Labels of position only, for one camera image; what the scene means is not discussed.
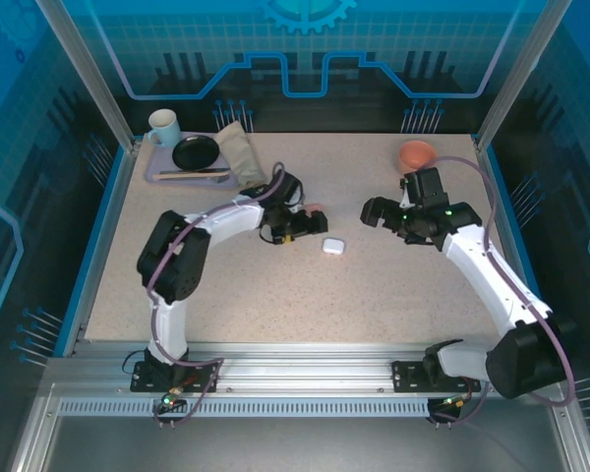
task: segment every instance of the purple tray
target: purple tray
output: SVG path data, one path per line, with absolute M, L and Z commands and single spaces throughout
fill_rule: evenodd
M 214 133 L 189 133 L 184 132 L 181 134 L 182 138 L 188 138 L 194 135 L 204 135 L 213 137 Z M 223 154 L 218 156 L 218 159 L 210 168 L 223 168 L 229 167 L 227 161 L 223 157 Z M 174 185 L 177 187 L 213 187 L 216 189 L 233 189 L 238 187 L 238 179 L 232 171 L 229 172 L 229 178 L 223 182 L 217 183 L 209 179 L 189 179 L 189 180 L 178 180 L 178 181 L 161 181 L 153 180 L 153 175 L 158 174 L 162 171 L 170 170 L 181 170 L 173 163 L 173 148 L 172 147 L 153 147 L 153 153 L 150 155 L 150 162 L 148 163 L 147 172 L 145 173 L 145 179 L 151 184 L 157 185 Z

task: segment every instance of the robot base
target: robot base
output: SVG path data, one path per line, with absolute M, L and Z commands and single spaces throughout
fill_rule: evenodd
M 180 359 L 188 360 L 188 352 Z M 185 393 L 201 393 L 204 391 L 215 366 L 182 367 L 170 366 L 155 359 L 145 349 L 144 361 L 137 362 L 134 367 L 130 391 L 165 393 L 174 386 L 183 387 Z M 216 380 L 208 392 L 216 391 Z

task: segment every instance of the white mug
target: white mug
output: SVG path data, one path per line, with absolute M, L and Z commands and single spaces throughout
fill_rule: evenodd
M 148 124 L 152 130 L 148 132 L 147 140 L 152 145 L 174 148 L 181 141 L 181 130 L 173 110 L 162 108 L 153 111 L 148 117 Z M 153 140 L 153 136 L 157 136 L 157 142 Z

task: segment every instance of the gray floor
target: gray floor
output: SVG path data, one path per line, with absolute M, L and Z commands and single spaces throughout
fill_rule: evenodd
M 550 411 L 490 401 L 474 422 L 528 470 L 564 469 Z M 480 433 L 423 419 L 197 419 L 160 431 L 144 419 L 65 418 L 46 472 L 524 470 Z

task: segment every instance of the orange ball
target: orange ball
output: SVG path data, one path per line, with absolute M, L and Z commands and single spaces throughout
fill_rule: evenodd
M 423 141 L 407 141 L 400 147 L 398 169 L 402 174 L 415 172 L 437 157 L 434 147 Z

